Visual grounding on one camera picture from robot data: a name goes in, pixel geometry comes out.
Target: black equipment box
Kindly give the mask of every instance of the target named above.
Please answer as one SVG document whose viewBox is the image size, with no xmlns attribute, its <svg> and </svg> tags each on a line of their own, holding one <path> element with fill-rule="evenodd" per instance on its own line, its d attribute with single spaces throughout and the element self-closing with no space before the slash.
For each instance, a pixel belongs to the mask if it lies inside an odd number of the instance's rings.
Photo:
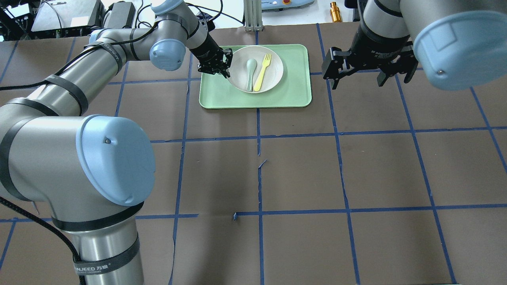
<svg viewBox="0 0 507 285">
<path fill-rule="evenodd" d="M 54 0 L 47 2 L 49 4 L 41 2 L 31 29 L 39 38 L 51 37 L 60 29 L 65 35 L 78 36 L 89 34 L 90 28 L 93 26 L 102 27 L 104 5 L 100 0 Z"/>
</svg>

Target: white bowl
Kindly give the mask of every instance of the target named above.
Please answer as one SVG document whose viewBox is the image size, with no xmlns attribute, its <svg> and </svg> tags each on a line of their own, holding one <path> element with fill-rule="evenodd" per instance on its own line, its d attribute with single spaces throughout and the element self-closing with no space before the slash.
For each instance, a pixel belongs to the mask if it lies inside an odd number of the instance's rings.
<svg viewBox="0 0 507 285">
<path fill-rule="evenodd" d="M 262 69 L 262 61 L 267 53 L 271 53 L 271 63 L 264 73 L 264 80 L 261 89 L 257 92 L 247 91 L 248 72 L 246 71 L 246 62 L 253 58 L 257 61 L 257 68 L 253 74 L 252 86 L 255 85 L 257 77 Z M 234 52 L 232 64 L 229 68 L 231 77 L 229 82 L 239 90 L 247 93 L 262 93 L 275 87 L 283 76 L 283 62 L 280 57 L 272 50 L 261 46 L 247 46 Z"/>
</svg>

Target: green tray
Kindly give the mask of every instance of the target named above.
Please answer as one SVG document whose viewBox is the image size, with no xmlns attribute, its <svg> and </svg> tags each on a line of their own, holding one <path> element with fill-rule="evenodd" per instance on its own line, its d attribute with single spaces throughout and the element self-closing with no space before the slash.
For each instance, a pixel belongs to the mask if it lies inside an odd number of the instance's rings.
<svg viewBox="0 0 507 285">
<path fill-rule="evenodd" d="M 312 101 L 308 50 L 303 45 L 262 45 L 283 62 L 283 77 L 273 89 L 256 94 L 238 90 L 220 74 L 201 76 L 199 103 L 206 109 L 306 107 Z M 244 46 L 225 46 L 237 51 Z"/>
</svg>

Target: light blue joint cap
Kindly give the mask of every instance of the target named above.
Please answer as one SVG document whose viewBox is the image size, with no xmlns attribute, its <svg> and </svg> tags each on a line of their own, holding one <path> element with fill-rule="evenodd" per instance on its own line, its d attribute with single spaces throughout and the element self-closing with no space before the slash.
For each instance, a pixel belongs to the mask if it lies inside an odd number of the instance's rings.
<svg viewBox="0 0 507 285">
<path fill-rule="evenodd" d="M 103 31 L 105 29 L 100 29 L 100 30 L 95 30 L 93 31 L 91 34 L 90 34 L 90 40 L 88 41 L 89 44 L 91 43 L 95 43 L 97 40 L 98 40 L 98 35 L 100 34 L 101 31 Z"/>
<path fill-rule="evenodd" d="M 507 74 L 507 15 L 495 11 L 454 14 L 427 26 L 414 43 L 429 81 L 463 90 Z"/>
<path fill-rule="evenodd" d="M 91 184 L 109 201 L 137 205 L 155 183 L 155 156 L 145 132 L 126 118 L 92 115 L 76 135 L 81 166 Z"/>
<path fill-rule="evenodd" d="M 175 39 L 156 42 L 150 49 L 150 61 L 159 69 L 173 71 L 178 69 L 185 57 L 185 45 Z"/>
<path fill-rule="evenodd" d="M 173 10 L 181 3 L 183 0 L 152 0 L 152 11 L 159 16 Z"/>
</svg>

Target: black velcro strap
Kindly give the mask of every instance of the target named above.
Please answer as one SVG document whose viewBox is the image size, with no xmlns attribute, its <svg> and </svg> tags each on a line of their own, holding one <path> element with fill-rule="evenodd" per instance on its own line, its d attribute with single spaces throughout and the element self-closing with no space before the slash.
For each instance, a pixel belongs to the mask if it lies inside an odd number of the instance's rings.
<svg viewBox="0 0 507 285">
<path fill-rule="evenodd" d="M 395 10 L 389 9 L 386 5 L 382 4 L 379 0 L 374 0 L 374 2 L 385 13 L 387 13 L 389 15 L 392 15 L 392 16 L 395 16 L 395 17 L 403 18 L 403 15 L 401 14 L 401 12 L 397 12 Z"/>
<path fill-rule="evenodd" d="M 17 122 L 11 129 L 9 129 L 9 131 L 7 131 L 4 139 L 0 142 L 0 182 L 7 192 L 23 201 L 31 200 L 19 193 L 18 189 L 12 182 L 11 172 L 9 171 L 9 153 L 11 152 L 11 145 L 16 137 L 16 134 L 18 134 L 19 130 L 32 119 L 33 118 L 28 118 Z"/>
<path fill-rule="evenodd" d="M 54 74 L 49 75 L 46 79 L 47 82 L 50 82 L 54 85 L 58 85 L 61 88 L 67 90 L 72 97 L 76 100 L 79 105 L 79 116 L 84 114 L 86 110 L 88 110 L 88 98 L 86 98 L 85 93 L 74 83 L 69 80 L 62 78 L 60 76 L 56 76 Z"/>
<path fill-rule="evenodd" d="M 94 47 L 94 46 L 99 46 L 103 50 L 109 52 L 112 55 L 112 57 L 116 60 L 116 64 L 118 65 L 118 71 L 116 72 L 116 74 L 118 74 L 120 72 L 120 70 L 122 70 L 122 66 L 123 66 L 123 61 L 122 61 L 121 55 L 113 48 L 113 46 L 110 43 L 105 43 L 105 42 L 93 42 L 89 45 L 85 45 L 85 48 L 86 47 Z"/>
<path fill-rule="evenodd" d="M 133 39 L 134 39 L 134 32 L 135 32 L 135 29 L 132 29 L 132 30 L 130 31 L 129 40 L 133 40 Z M 132 55 L 134 56 L 134 58 L 135 58 L 136 60 L 141 61 L 141 60 L 137 57 L 137 54 L 135 53 L 135 50 L 134 50 L 134 42 L 131 42 L 131 43 L 130 43 L 130 51 L 132 51 Z"/>
<path fill-rule="evenodd" d="M 112 216 L 98 219 L 98 220 L 92 220 L 92 221 L 85 221 L 85 222 L 66 222 L 66 221 L 60 221 L 52 217 L 53 224 L 55 227 L 62 231 L 67 232 L 86 232 L 86 231 L 93 231 L 98 229 L 107 228 L 109 226 L 115 225 L 117 223 L 120 223 L 131 216 L 135 215 L 139 210 L 141 210 L 142 206 L 144 205 L 144 202 L 141 202 L 137 204 L 136 206 L 131 206 L 126 208 L 125 210 L 116 213 Z"/>
<path fill-rule="evenodd" d="M 100 275 L 113 272 L 127 265 L 139 253 L 139 236 L 127 250 L 107 259 L 99 261 L 76 261 L 74 260 L 74 270 L 77 275 Z"/>
<path fill-rule="evenodd" d="M 195 27 L 195 30 L 193 32 L 190 33 L 189 35 L 189 39 L 195 35 L 195 33 L 197 33 L 197 30 L 201 27 L 201 22 L 197 21 L 197 27 Z"/>
<path fill-rule="evenodd" d="M 55 111 L 53 111 L 51 108 L 49 108 L 48 106 L 46 106 L 42 103 L 39 103 L 37 101 L 27 99 L 27 98 L 12 99 L 9 102 L 7 102 L 6 105 L 7 104 L 24 105 L 24 106 L 34 108 L 35 110 L 41 112 L 42 114 L 44 114 L 46 116 L 58 116 L 58 114 Z"/>
</svg>

